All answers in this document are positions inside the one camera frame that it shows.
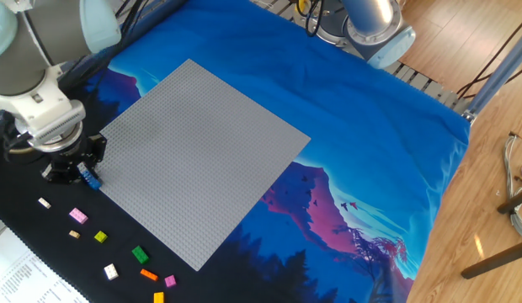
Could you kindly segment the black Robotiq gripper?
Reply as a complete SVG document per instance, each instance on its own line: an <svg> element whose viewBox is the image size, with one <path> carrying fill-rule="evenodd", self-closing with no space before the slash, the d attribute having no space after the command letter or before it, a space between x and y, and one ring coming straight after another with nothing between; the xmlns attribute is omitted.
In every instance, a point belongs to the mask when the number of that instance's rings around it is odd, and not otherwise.
<svg viewBox="0 0 522 303"><path fill-rule="evenodd" d="M41 171L41 176L48 183L72 184L80 181L78 163L87 158L87 164L94 168L103 161L106 138L102 135L81 136L69 147L50 154L51 162Z"/></svg>

